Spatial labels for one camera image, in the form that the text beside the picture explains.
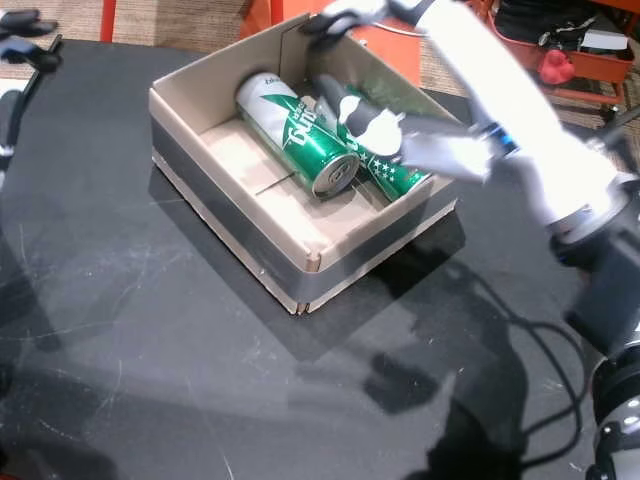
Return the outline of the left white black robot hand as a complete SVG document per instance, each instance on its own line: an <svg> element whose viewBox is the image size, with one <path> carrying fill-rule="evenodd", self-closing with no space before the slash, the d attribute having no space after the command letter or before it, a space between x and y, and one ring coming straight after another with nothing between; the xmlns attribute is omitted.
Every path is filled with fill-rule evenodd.
<svg viewBox="0 0 640 480"><path fill-rule="evenodd" d="M58 22L41 17L38 9L1 10L1 61L28 64L37 71L54 72L62 62L55 51L46 50L31 38L55 32Z"/></svg>

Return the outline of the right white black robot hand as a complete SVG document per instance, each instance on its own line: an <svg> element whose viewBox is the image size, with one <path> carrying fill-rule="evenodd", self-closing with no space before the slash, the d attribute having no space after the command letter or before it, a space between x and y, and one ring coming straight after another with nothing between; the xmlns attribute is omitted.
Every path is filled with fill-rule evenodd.
<svg viewBox="0 0 640 480"><path fill-rule="evenodd" d="M511 137L532 209L552 225L583 208L614 206L617 170L561 125L533 80L469 7L458 1L335 1L302 27L318 47L349 30L398 19L428 36L481 109Z"/></svg>

